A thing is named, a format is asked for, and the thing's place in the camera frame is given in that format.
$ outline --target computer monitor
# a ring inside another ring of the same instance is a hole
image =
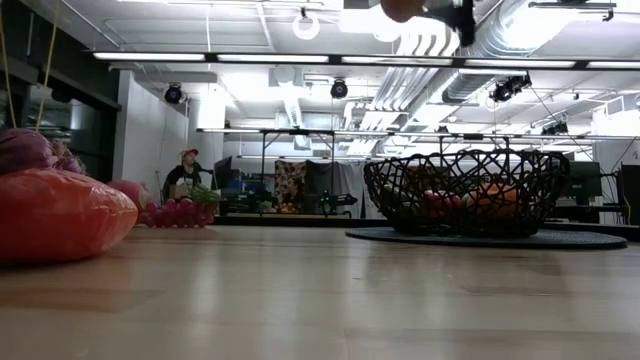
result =
[[[600,163],[571,161],[570,167],[562,195],[575,197],[578,205],[589,205],[590,197],[602,196]]]
[[[231,171],[231,159],[233,157],[226,157],[213,165],[213,177],[211,178],[211,189],[220,190],[227,187],[231,179],[233,178],[233,172]]]

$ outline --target red mesh bag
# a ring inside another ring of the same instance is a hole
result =
[[[0,176],[0,262],[98,255],[121,241],[137,216],[125,194],[84,175],[29,169]]]

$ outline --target wooden floor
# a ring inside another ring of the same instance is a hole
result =
[[[135,229],[94,260],[0,269],[0,359],[637,360],[639,250]]]

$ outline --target black round rug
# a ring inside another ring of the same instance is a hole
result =
[[[465,236],[420,236],[396,232],[393,228],[361,228],[345,232],[347,236],[376,241],[413,244],[475,246],[527,249],[621,249],[627,247],[625,238],[593,232],[540,230],[526,238],[472,238]]]

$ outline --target black wire basket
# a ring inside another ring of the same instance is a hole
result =
[[[533,235],[569,174],[560,153],[460,151],[367,164],[371,200],[396,231],[473,237]]]

